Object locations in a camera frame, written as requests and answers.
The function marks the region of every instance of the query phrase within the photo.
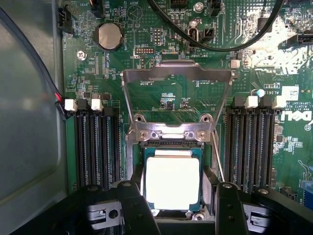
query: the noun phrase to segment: dell logo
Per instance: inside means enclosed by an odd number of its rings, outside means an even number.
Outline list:
[[[299,121],[299,120],[304,120],[304,121],[311,121],[312,120],[312,111],[283,111],[281,115],[281,120],[285,121],[287,116],[288,121]]]

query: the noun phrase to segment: integrated circuit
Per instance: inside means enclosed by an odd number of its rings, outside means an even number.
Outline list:
[[[260,32],[262,30],[262,28],[264,28],[266,22],[268,21],[268,18],[258,18],[258,32]],[[268,29],[267,33],[271,33],[272,32],[272,26]]]

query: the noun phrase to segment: green circuit board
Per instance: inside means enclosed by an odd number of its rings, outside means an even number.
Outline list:
[[[204,4],[202,13],[193,6]],[[258,28],[259,18],[270,15],[274,0],[224,0],[220,13],[210,16],[210,1],[189,0],[185,9],[170,8],[169,0],[157,3],[175,22],[187,30],[191,20],[198,29],[214,29],[210,45],[233,47],[251,39]],[[73,34],[63,33],[64,86],[68,98],[86,98],[110,94],[106,105],[120,110],[121,178],[125,178],[125,134],[129,128],[129,114],[121,88],[121,72],[125,69],[150,69],[164,60],[191,59],[205,69],[232,69],[238,74],[227,103],[234,96],[246,98],[254,89],[266,95],[287,97],[287,106],[277,116],[273,165],[277,171],[275,187],[290,187],[298,192],[302,203],[301,181],[311,180],[313,171],[311,120],[313,111],[313,48],[312,46],[284,47],[285,41],[298,31],[311,29],[313,6],[286,5],[271,32],[253,46],[237,52],[209,52],[197,48],[190,52],[186,42],[166,26],[145,0],[104,0],[104,18],[96,19],[88,0],[64,1],[72,15]],[[123,32],[123,45],[114,52],[103,51],[94,41],[96,27],[101,23],[115,23]],[[77,59],[77,52],[87,54],[85,61]],[[165,81],[137,82],[129,86],[134,113],[141,113],[147,121],[181,124],[197,122],[204,113],[214,114],[224,85],[210,81],[188,81],[170,76]],[[224,155],[225,113],[218,124],[221,156]],[[75,190],[75,147],[73,120],[67,121],[67,155],[69,190]]]

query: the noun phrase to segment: screw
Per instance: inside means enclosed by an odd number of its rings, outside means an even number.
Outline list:
[[[223,184],[223,187],[224,187],[224,188],[231,188],[232,185],[231,185],[231,184]]]
[[[268,191],[264,188],[260,188],[258,191],[259,193],[262,193],[262,194],[268,194]]]
[[[204,215],[202,213],[197,213],[194,218],[194,220],[204,220]]]
[[[148,132],[147,131],[140,131],[139,132],[139,139],[141,139],[142,141],[145,141],[148,137]]]
[[[84,61],[87,58],[87,53],[80,50],[79,52],[77,52],[77,59]]]
[[[205,133],[205,131],[198,131],[197,132],[197,138],[199,139],[199,140],[204,140],[205,139],[205,136],[206,136],[206,133]]]
[[[196,28],[198,26],[198,22],[196,20],[192,20],[191,22],[189,22],[189,26],[191,28]]]
[[[196,13],[201,13],[203,12],[204,10],[204,4],[202,2],[197,2],[195,5],[194,5],[194,11]]]

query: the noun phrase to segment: ram slot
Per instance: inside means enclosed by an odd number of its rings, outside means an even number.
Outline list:
[[[76,170],[77,186],[81,188],[91,183],[91,162],[90,162],[90,122],[87,113],[75,117],[75,149],[76,149]]]
[[[237,151],[239,144],[239,130],[238,130],[238,114],[232,116],[231,120],[231,148],[230,148],[230,158],[229,158],[229,177],[230,182],[236,183],[237,180]]]
[[[250,136],[249,136],[249,171],[248,171],[248,193],[252,193],[254,187],[254,168],[256,158],[256,139],[257,139],[257,116],[252,114],[250,116]]]
[[[244,178],[244,169],[245,163],[243,161],[243,152],[244,152],[244,127],[245,127],[245,116],[244,115],[238,115],[237,120],[237,132],[238,132],[238,141],[237,141],[237,185],[239,187],[243,186],[243,178]]]
[[[275,130],[275,115],[269,117],[269,141],[268,141],[268,161],[267,161],[267,173],[266,173],[266,185],[270,185],[271,169],[273,162],[273,148],[274,148],[274,130]]]
[[[226,181],[229,181],[229,160],[231,158],[231,147],[233,145],[233,142],[231,141],[232,132],[234,129],[232,128],[232,114],[227,114],[226,116],[226,124],[225,124],[225,152],[224,152],[224,177]]]
[[[114,183],[114,172],[112,168],[112,155],[113,155],[113,139],[112,139],[112,117],[107,117],[106,121],[106,164],[107,164],[107,176],[108,176],[108,187],[110,188],[111,185]]]
[[[261,156],[261,181],[260,186],[265,186],[267,181],[267,172],[268,172],[268,150],[270,142],[270,115],[264,114],[263,122],[263,144],[262,144],[262,156]]]
[[[92,184],[101,185],[101,135],[100,135],[100,118],[97,114],[90,117],[90,133],[91,133],[91,172]]]
[[[120,124],[118,117],[110,117],[112,137],[112,181],[121,179],[121,158],[120,158]]]
[[[257,139],[256,139],[256,149],[255,149],[255,166],[254,166],[254,184],[258,188],[260,186],[261,180],[261,168],[262,168],[262,149],[263,149],[263,127],[264,127],[264,115],[259,114],[257,116]]]
[[[245,115],[244,120],[244,141],[243,141],[243,161],[242,161],[242,176],[243,176],[243,191],[247,192],[249,180],[249,157],[251,143],[251,115]]]
[[[100,162],[101,162],[101,171],[100,171],[100,181],[101,186],[105,191],[109,190],[110,188],[110,159],[109,159],[109,150],[108,150],[108,144],[109,144],[109,136],[108,136],[108,118],[107,117],[101,117],[100,118],[100,135],[101,135],[101,149],[102,149],[102,155],[100,156]]]

